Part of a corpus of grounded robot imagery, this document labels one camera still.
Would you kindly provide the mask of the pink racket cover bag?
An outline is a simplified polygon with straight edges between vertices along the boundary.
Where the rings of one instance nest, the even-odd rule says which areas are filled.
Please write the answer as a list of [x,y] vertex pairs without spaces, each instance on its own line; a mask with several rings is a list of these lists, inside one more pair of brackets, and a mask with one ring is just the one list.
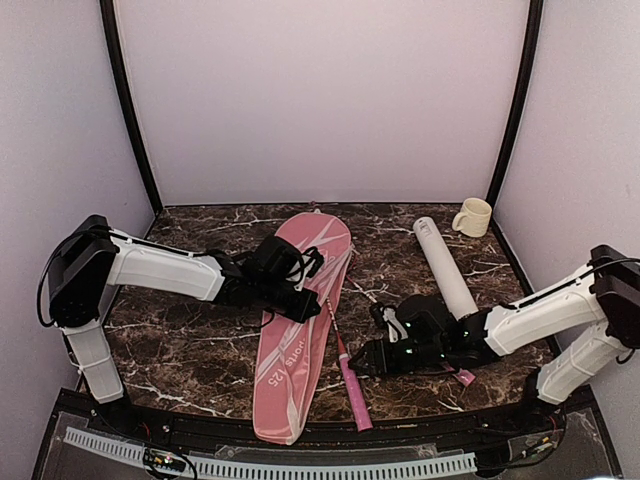
[[332,320],[352,256],[352,237],[339,218],[305,212],[288,219],[276,235],[299,251],[316,247],[324,258],[304,282],[318,294],[321,312],[305,323],[281,315],[262,329],[254,375],[252,423],[257,438],[292,445],[300,437],[319,381]]

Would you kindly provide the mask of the white shuttlecock tube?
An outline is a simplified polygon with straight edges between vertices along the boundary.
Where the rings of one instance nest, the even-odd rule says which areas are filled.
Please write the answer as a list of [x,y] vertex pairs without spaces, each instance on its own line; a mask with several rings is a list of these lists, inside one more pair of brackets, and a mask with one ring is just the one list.
[[431,217],[417,219],[413,231],[454,318],[460,320],[477,312],[471,292],[434,220]]

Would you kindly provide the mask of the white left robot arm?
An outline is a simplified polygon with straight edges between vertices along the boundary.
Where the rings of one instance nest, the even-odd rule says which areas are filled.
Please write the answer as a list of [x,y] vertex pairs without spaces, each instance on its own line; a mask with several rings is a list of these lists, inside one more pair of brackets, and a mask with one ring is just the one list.
[[130,236],[89,216],[49,256],[36,293],[36,314],[59,328],[87,381],[101,417],[120,436],[141,427],[101,325],[100,303],[109,286],[136,286],[237,308],[257,307],[303,323],[319,314],[318,293],[305,288],[324,259],[315,246],[299,250],[270,235],[253,251],[192,252]]

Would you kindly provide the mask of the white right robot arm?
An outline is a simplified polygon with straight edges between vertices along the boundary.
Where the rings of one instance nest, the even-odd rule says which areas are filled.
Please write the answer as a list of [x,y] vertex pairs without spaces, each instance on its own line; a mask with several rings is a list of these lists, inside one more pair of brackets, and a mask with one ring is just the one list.
[[610,361],[622,363],[639,348],[639,261],[608,245],[567,278],[513,303],[456,319],[441,295],[416,294],[398,306],[371,310],[393,338],[366,342],[349,366],[371,377],[437,370],[470,370],[578,325],[587,328],[529,379],[527,398],[510,413],[521,434],[534,432],[560,405]]

